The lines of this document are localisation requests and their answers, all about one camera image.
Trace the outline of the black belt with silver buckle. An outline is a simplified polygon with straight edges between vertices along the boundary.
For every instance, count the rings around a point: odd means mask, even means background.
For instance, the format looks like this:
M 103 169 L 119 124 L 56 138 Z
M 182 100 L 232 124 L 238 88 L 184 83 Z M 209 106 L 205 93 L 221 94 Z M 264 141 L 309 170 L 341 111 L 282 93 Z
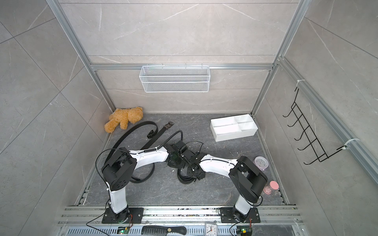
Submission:
M 179 182 L 182 184 L 191 184 L 191 183 L 196 182 L 196 178 L 188 176 L 186 169 L 178 169 L 177 178 Z

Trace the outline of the black belt with dark buckle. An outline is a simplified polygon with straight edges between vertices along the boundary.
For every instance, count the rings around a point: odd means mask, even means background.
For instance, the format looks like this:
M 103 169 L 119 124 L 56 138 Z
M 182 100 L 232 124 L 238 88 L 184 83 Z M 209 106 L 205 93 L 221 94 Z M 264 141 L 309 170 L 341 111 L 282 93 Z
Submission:
M 108 154 L 106 160 L 105 160 L 105 163 L 112 157 L 112 155 L 114 154 L 114 152 L 116 151 L 116 149 L 119 147 L 119 145 L 130 135 L 132 134 L 134 131 L 136 131 L 137 129 L 139 129 L 140 127 L 143 127 L 145 125 L 154 125 L 156 127 L 155 130 L 151 130 L 148 135 L 147 135 L 147 138 L 149 139 L 149 141 L 141 148 L 142 150 L 144 149 L 147 149 L 149 147 L 151 147 L 159 138 L 162 134 L 164 134 L 168 129 L 170 129 L 173 125 L 174 125 L 174 122 L 168 122 L 166 125 L 163 126 L 163 128 L 161 130 L 158 129 L 158 125 L 155 123 L 155 122 L 152 122 L 152 121 L 146 121 L 146 122 L 142 122 L 140 124 L 137 124 L 135 125 L 134 127 L 132 127 L 130 130 L 128 130 L 116 143 L 115 145 L 113 146 L 112 150 L 110 151 L 110 153 Z

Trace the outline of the white compartment storage tray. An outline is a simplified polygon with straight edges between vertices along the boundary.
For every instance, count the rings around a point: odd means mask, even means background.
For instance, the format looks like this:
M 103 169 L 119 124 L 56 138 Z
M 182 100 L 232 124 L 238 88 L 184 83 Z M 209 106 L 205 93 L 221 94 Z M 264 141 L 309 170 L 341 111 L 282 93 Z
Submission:
M 210 128 L 216 142 L 254 136 L 258 131 L 249 114 L 212 119 Z

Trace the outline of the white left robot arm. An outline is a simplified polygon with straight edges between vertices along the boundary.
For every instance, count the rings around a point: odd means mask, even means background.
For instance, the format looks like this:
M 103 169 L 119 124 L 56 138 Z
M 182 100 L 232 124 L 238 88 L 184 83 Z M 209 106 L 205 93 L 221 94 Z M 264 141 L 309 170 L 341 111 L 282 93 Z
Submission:
M 129 151 L 121 148 L 115 151 L 101 169 L 108 187 L 113 213 L 119 214 L 128 207 L 125 187 L 130 182 L 134 170 L 158 162 L 167 162 L 173 168 L 182 168 L 185 165 L 182 152 L 185 150 L 187 150 L 185 143 L 178 141 L 146 150 Z

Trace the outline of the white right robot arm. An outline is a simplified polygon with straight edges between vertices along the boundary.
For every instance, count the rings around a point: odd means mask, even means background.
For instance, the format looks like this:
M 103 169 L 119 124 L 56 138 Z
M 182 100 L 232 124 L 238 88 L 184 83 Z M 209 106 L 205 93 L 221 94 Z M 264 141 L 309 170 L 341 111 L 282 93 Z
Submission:
M 187 167 L 187 178 L 201 180 L 206 173 L 214 173 L 231 179 L 239 193 L 232 210 L 237 221 L 245 220 L 250 210 L 262 203 L 261 194 L 268 178 L 250 158 L 224 159 L 189 150 L 181 154 L 181 158 Z

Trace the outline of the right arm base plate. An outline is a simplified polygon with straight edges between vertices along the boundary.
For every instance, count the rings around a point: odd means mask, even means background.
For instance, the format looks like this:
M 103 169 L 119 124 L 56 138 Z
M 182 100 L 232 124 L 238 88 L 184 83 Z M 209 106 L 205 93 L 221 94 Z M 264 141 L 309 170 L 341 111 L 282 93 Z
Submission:
M 243 215 L 235 207 L 222 207 L 219 209 L 222 223 L 260 223 L 258 209 L 256 207 L 249 208 L 246 215 Z

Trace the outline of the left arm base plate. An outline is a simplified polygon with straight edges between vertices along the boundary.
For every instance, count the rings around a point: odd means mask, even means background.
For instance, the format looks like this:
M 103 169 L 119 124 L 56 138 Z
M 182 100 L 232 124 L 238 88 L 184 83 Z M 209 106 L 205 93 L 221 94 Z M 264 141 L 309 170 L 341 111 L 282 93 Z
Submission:
M 144 208 L 142 207 L 127 207 L 120 213 L 115 213 L 112 208 L 107 208 L 105 210 L 102 224 L 126 224 L 126 223 L 136 223 L 139 224 L 142 221 Z

